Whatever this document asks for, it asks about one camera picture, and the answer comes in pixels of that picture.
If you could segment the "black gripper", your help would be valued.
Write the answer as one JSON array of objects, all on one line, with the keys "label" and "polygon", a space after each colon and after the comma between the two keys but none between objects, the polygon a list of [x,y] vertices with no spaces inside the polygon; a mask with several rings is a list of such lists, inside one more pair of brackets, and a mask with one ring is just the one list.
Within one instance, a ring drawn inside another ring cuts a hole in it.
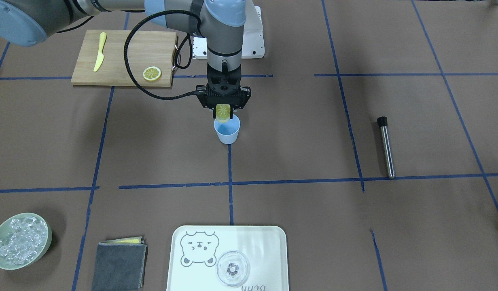
[{"label": "black gripper", "polygon": [[241,66],[223,72],[208,65],[206,85],[197,85],[195,94],[204,108],[212,111],[212,118],[217,118],[216,105],[227,104],[231,107],[231,118],[238,109],[243,109],[251,97],[251,89],[241,86]]}]

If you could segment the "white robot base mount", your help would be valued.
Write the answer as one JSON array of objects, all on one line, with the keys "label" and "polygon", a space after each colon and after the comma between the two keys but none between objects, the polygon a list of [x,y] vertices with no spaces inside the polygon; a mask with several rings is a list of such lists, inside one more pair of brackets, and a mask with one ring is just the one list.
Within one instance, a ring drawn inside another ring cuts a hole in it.
[{"label": "white robot base mount", "polygon": [[[260,59],[265,55],[261,9],[252,0],[245,0],[246,21],[244,24],[242,59]],[[192,44],[192,59],[207,59],[207,39],[195,37]]]}]

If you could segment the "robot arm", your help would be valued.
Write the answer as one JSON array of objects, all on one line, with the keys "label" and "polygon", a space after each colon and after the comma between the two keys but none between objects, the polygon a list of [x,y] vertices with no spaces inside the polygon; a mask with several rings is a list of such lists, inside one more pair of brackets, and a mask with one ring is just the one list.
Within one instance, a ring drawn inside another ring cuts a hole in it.
[{"label": "robot arm", "polygon": [[[146,18],[131,30],[123,48],[125,69],[134,85],[145,94],[164,101],[196,96],[212,110],[214,118],[226,109],[229,118],[251,97],[251,89],[240,85],[246,2],[244,0],[0,0],[0,37],[19,46],[34,46],[84,17],[99,13],[136,11]],[[155,95],[143,88],[132,73],[127,50],[135,33],[147,22],[205,38],[208,54],[206,85],[173,97]]]}]

